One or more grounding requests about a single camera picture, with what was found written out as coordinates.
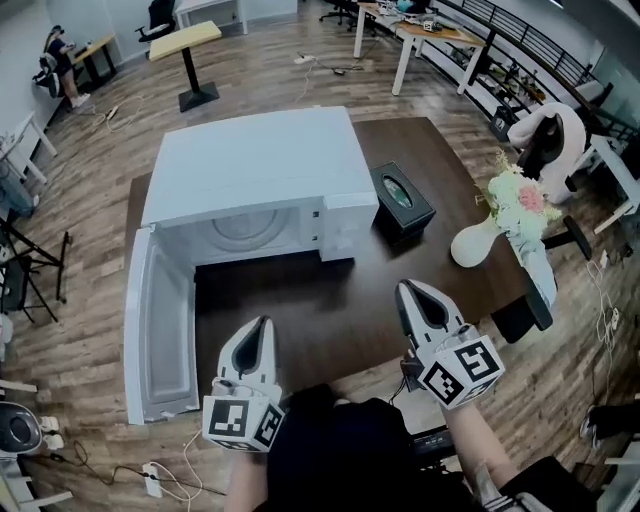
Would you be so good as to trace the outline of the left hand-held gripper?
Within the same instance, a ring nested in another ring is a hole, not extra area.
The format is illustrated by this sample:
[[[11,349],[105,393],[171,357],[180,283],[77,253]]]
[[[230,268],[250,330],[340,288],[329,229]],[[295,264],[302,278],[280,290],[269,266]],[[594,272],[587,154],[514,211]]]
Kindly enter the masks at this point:
[[[224,344],[217,376],[203,401],[202,437],[227,450],[267,453],[285,418],[269,397],[282,395],[270,317],[253,319]],[[240,380],[245,385],[233,382]]]

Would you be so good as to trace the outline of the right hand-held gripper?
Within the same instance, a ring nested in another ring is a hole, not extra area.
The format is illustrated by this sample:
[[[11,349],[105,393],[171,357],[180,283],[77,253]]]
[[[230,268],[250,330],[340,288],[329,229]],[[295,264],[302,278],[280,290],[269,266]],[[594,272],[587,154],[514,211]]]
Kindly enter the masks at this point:
[[[397,284],[395,300],[413,349],[401,361],[409,391],[423,389],[442,408],[452,410],[478,398],[504,374],[490,337],[464,324],[448,295],[409,279]],[[444,332],[454,333],[444,337]]]

